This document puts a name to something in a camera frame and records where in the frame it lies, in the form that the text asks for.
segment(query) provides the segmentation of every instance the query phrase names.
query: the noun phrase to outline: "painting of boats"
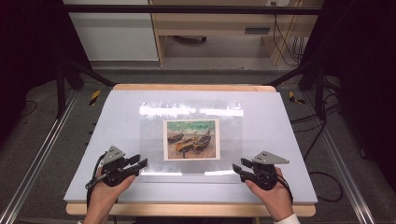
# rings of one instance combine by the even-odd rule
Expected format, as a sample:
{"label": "painting of boats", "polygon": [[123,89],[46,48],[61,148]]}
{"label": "painting of boats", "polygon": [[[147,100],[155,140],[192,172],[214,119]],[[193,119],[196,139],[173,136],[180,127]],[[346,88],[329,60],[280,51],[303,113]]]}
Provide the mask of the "painting of boats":
{"label": "painting of boats", "polygon": [[219,160],[219,120],[164,120],[163,158],[165,161]]}

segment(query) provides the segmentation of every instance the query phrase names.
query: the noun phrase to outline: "gray carpet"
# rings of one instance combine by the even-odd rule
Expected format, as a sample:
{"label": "gray carpet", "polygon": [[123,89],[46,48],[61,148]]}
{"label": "gray carpet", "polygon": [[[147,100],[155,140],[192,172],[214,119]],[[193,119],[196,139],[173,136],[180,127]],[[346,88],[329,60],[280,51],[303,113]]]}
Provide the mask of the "gray carpet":
{"label": "gray carpet", "polygon": [[[182,71],[173,75],[164,76],[164,72],[137,72],[119,71],[106,73],[106,77],[122,83],[243,83],[260,84],[274,79],[274,76],[263,76],[254,71],[212,71],[215,76],[198,74],[195,71]],[[42,170],[32,187],[26,201],[18,213],[20,221],[23,218],[44,218],[51,220],[78,220],[82,217],[69,216],[65,212],[66,203],[63,200],[64,193],[71,182],[74,172],[84,154],[86,144],[90,141],[90,132],[94,130],[94,124],[100,116],[102,106],[106,100],[110,88],[84,77],[87,84],[79,91],[76,104],[64,125],[53,149],[42,167]],[[11,200],[18,185],[29,169],[35,158],[35,154],[44,142],[52,123],[55,121],[57,102],[56,86],[50,82],[29,92],[27,100],[37,103],[33,113],[21,118],[13,129],[13,134],[2,145],[0,150],[0,209],[4,210]],[[92,93],[102,90],[95,105],[89,105]],[[296,87],[289,85],[280,86],[285,107],[290,119],[298,119],[312,114],[307,104],[300,105],[290,102],[289,91],[294,91],[295,98],[306,100],[304,95],[296,91]],[[328,99],[328,105],[336,104],[335,97]],[[33,106],[27,103],[23,113],[28,113]],[[317,126],[315,120],[293,124],[294,131],[304,131]],[[344,116],[335,112],[328,116],[326,128],[332,135],[332,139],[341,151],[347,167],[353,174],[355,181],[364,200],[367,202],[376,223],[396,223],[396,196],[381,175],[373,161],[363,160],[359,153],[359,146],[347,125]],[[319,128],[311,131],[297,132],[296,138],[303,155],[314,140]],[[326,145],[322,139],[316,142],[306,159],[308,171],[321,171],[338,179],[332,160],[329,157]],[[324,198],[336,198],[339,189],[334,182],[322,175],[313,175],[312,181],[315,189]],[[121,217],[119,221],[133,221],[133,217]],[[328,203],[319,200],[317,213],[310,218],[301,218],[302,223],[360,223],[347,195],[337,203]],[[262,223],[273,223],[270,218],[262,218]]]}

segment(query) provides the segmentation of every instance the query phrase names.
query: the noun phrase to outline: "white sleeve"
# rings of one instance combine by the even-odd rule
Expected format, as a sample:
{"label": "white sleeve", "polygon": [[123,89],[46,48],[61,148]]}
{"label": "white sleeve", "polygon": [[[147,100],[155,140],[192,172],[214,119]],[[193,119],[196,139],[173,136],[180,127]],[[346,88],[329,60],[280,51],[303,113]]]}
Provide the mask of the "white sleeve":
{"label": "white sleeve", "polygon": [[298,220],[297,216],[295,214],[280,220],[278,222],[274,222],[275,224],[300,224],[300,221]]}

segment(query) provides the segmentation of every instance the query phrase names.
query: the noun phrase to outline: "human hand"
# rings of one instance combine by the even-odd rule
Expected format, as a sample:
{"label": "human hand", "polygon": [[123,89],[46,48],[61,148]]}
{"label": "human hand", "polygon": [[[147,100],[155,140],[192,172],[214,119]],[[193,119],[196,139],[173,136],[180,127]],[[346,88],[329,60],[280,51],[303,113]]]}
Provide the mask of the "human hand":
{"label": "human hand", "polygon": [[[96,176],[101,174],[102,167],[100,167],[96,173]],[[87,215],[84,218],[84,224],[98,224],[106,223],[108,215],[114,203],[126,189],[128,189],[132,182],[134,182],[135,176],[131,175],[124,179],[120,184],[115,187],[106,185],[103,181],[100,181],[93,187],[90,206],[88,207]]]}
{"label": "human hand", "polygon": [[[277,167],[276,172],[282,176],[282,171]],[[274,221],[278,222],[294,214],[289,193],[279,182],[271,190],[261,189],[250,180],[246,180],[245,184],[252,193],[262,200]]]}

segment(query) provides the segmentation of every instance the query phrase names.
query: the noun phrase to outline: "cabinet door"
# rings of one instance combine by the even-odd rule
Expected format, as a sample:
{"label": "cabinet door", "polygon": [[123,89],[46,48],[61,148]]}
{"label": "cabinet door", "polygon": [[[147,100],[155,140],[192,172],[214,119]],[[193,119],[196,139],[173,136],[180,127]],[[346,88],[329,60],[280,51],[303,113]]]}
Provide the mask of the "cabinet door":
{"label": "cabinet door", "polygon": [[[147,5],[147,0],[64,0],[65,4]],[[70,13],[90,61],[158,61],[149,13]]]}

